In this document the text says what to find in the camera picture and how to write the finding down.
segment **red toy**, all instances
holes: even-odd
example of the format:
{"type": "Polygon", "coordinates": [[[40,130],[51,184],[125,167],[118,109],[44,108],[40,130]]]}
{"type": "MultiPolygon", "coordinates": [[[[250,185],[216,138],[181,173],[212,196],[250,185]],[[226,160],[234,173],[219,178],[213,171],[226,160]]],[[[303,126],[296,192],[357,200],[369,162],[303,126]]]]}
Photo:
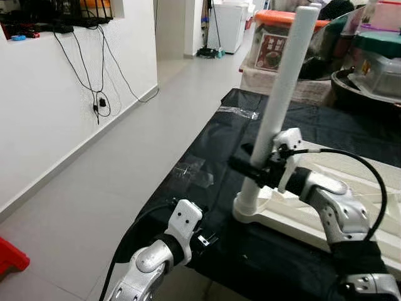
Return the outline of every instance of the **red toy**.
{"type": "Polygon", "coordinates": [[[30,261],[23,252],[0,237],[0,276],[11,268],[23,271],[30,261]]]}

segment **white plastic tube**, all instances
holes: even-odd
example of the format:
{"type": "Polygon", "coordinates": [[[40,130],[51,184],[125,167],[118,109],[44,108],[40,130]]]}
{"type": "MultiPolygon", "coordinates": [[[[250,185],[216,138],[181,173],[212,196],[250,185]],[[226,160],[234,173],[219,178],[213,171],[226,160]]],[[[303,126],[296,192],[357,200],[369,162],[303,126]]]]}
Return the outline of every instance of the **white plastic tube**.
{"type": "MultiPolygon", "coordinates": [[[[264,167],[273,150],[273,138],[283,126],[319,11],[316,6],[300,6],[296,10],[295,21],[289,31],[278,75],[251,156],[251,164],[257,168],[264,167]]],[[[253,180],[245,178],[241,193],[234,200],[233,214],[236,219],[241,221],[241,216],[250,216],[257,211],[259,190],[253,180]]]]}

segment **label on container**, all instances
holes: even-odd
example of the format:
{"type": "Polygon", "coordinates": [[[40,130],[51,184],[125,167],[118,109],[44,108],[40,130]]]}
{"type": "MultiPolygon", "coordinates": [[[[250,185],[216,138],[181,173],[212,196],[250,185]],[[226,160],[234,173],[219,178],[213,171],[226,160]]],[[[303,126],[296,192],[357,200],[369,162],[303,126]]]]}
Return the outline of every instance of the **label on container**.
{"type": "Polygon", "coordinates": [[[255,67],[264,70],[277,70],[280,65],[286,41],[287,36],[264,33],[255,67]]]}

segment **white refrigerator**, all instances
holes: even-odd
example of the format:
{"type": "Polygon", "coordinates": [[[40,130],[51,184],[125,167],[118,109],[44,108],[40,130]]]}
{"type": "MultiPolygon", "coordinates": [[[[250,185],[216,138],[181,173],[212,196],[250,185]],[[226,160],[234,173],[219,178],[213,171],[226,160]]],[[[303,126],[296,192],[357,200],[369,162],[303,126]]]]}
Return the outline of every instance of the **white refrigerator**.
{"type": "MultiPolygon", "coordinates": [[[[221,48],[226,53],[235,53],[240,47],[245,31],[248,3],[215,3],[217,26],[219,28],[221,48]]],[[[209,16],[209,35],[207,47],[219,49],[214,8],[209,16]]]]}

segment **clear plastic tape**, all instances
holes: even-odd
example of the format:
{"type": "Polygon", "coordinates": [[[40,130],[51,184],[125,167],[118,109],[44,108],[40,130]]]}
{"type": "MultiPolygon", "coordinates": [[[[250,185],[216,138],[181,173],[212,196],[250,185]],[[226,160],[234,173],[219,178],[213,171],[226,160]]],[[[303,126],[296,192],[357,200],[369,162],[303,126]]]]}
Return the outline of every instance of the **clear plastic tape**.
{"type": "Polygon", "coordinates": [[[217,111],[224,112],[224,113],[234,113],[238,116],[245,117],[245,118],[252,119],[252,120],[257,120],[259,118],[258,112],[247,111],[247,110],[243,110],[243,109],[237,108],[237,107],[221,106],[221,107],[219,107],[219,109],[217,111]]]}
{"type": "Polygon", "coordinates": [[[214,183],[214,177],[208,172],[201,171],[204,159],[189,155],[178,162],[170,172],[168,187],[178,193],[184,193],[189,184],[208,188],[214,183]]]}

